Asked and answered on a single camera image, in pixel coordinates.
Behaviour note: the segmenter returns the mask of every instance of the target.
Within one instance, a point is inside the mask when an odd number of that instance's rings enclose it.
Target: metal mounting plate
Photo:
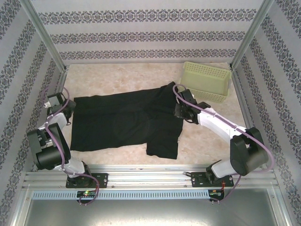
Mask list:
[[[92,176],[95,177],[99,182],[99,188],[107,188],[108,184],[108,175],[107,173],[92,173]],[[66,188],[96,188],[96,182],[93,180],[93,184],[89,187],[84,187],[81,185],[74,185],[69,182],[68,178],[66,181]]]
[[[222,182],[225,182],[225,187],[233,187],[233,178],[232,176],[225,176],[218,181],[216,181],[213,185],[209,183],[206,178],[205,172],[192,172],[186,173],[188,177],[191,177],[192,187],[222,187]]]

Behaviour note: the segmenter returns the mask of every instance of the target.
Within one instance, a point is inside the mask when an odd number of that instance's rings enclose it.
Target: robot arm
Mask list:
[[[48,108],[48,115],[56,113],[64,104],[62,93],[57,93],[48,96],[48,102],[45,107]],[[52,141],[50,135],[45,129],[45,124],[38,129],[27,133],[28,141],[31,147],[33,160],[38,169],[43,170],[59,170],[68,172],[68,180],[73,184],[81,184],[82,186],[89,186],[92,183],[91,178],[79,176],[79,174],[91,175],[88,166],[71,156],[69,147],[64,139],[61,129],[67,125],[68,119],[71,117],[75,108],[75,102],[70,101],[62,112],[55,115],[48,123],[48,129],[59,143],[64,157],[65,165],[62,169],[62,158],[58,151],[56,144]]]
[[[183,118],[190,123],[200,124],[206,126],[221,138],[223,138],[230,145],[230,158],[226,160],[220,160],[213,163],[206,169],[206,177],[210,183],[214,183],[216,180],[231,174],[239,174],[242,176],[247,175],[249,172],[258,168],[262,164],[268,162],[269,157],[266,151],[259,146],[256,142],[247,138],[245,135],[238,132],[236,129],[239,128],[245,131],[248,135],[256,138],[261,143],[263,143],[261,134],[258,129],[250,128],[246,129],[244,127],[236,125],[233,129],[216,116],[219,115],[210,105],[205,102],[197,104],[196,100],[193,98],[191,92],[187,89],[179,93],[185,101],[199,106],[202,109],[206,109],[213,113],[213,115],[208,114],[204,111],[200,111],[190,105],[178,100],[178,104],[175,108],[175,116]]]

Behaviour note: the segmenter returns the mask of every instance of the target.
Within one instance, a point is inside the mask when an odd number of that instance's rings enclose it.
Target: aluminum frame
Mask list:
[[[69,65],[66,66],[65,70],[62,72],[63,74],[60,78],[59,85],[56,88],[57,93],[63,91],[63,87],[64,87],[64,84],[65,84],[65,81],[66,81],[66,78],[67,78],[69,67],[70,67]]]
[[[30,18],[32,24],[36,28],[37,32],[39,33],[41,39],[43,40],[47,50],[50,52],[52,58],[54,59],[56,65],[58,66],[60,72],[63,72],[66,68],[65,63],[57,51],[49,33],[47,32],[43,22],[41,21],[37,11],[35,10],[34,6],[32,5],[31,0],[20,0],[20,3],[25,10],[27,16]]]
[[[251,26],[249,27],[246,35],[244,36],[244,39],[242,40],[240,46],[238,47],[238,50],[236,51],[235,56],[233,57],[233,60],[230,64],[232,69],[235,69],[239,64],[241,58],[245,54],[247,48],[249,47],[249,44],[251,43],[254,35],[260,27],[260,24],[262,23],[273,3],[274,0],[263,0],[257,14],[255,15],[254,20],[251,23]]]
[[[207,190],[208,187],[193,188],[186,172],[205,172],[202,165],[91,165],[91,172],[109,174],[108,187],[105,191],[139,191],[139,190]],[[269,200],[279,226],[291,226],[288,211],[273,170],[257,173],[255,170],[243,177],[236,189],[263,188],[268,191]],[[20,198],[10,226],[23,226],[34,191],[82,191],[85,189],[68,189],[65,187],[67,175],[62,172],[27,172],[22,185]]]

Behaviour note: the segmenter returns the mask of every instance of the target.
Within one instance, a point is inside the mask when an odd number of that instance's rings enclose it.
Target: black t-shirt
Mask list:
[[[95,151],[147,143],[148,155],[176,159],[183,120],[174,117],[174,84],[74,98],[71,150]]]

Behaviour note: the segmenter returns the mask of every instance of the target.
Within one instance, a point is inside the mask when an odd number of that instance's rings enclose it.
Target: perforated metal strip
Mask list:
[[[74,200],[77,191],[35,191],[33,200]],[[100,200],[209,199],[208,190],[100,191]]]

